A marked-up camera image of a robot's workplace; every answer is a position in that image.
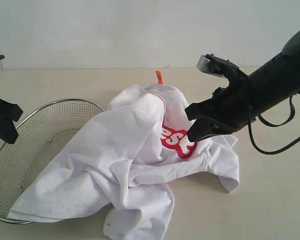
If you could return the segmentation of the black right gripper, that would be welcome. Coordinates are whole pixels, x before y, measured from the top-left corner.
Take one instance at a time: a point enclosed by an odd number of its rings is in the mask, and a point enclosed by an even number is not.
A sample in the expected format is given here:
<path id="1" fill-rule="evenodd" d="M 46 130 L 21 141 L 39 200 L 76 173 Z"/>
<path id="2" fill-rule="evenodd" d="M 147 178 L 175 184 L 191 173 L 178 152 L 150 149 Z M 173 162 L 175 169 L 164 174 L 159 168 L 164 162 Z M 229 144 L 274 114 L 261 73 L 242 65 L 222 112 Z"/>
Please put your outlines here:
<path id="1" fill-rule="evenodd" d="M 195 120 L 187 131 L 190 142 L 231 135 L 252 123 L 252 89 L 248 75 L 240 69 L 227 74 L 229 85 L 225 89 L 185 109 L 188 120 Z"/>

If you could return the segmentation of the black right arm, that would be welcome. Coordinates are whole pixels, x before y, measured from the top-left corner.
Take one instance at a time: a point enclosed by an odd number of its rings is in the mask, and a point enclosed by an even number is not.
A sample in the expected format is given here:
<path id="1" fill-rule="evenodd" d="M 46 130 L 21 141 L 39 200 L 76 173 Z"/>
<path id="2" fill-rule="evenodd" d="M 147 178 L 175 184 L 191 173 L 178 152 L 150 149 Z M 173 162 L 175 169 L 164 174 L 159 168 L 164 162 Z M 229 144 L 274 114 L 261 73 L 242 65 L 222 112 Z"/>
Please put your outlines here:
<path id="1" fill-rule="evenodd" d="M 197 68 L 228 79 L 229 85 L 217 88 L 210 99 L 185 109 L 188 120 L 194 121 L 187 131 L 189 141 L 231 135 L 285 99 L 300 94 L 300 31 L 280 53 L 249 75 L 213 54 L 202 55 Z"/>

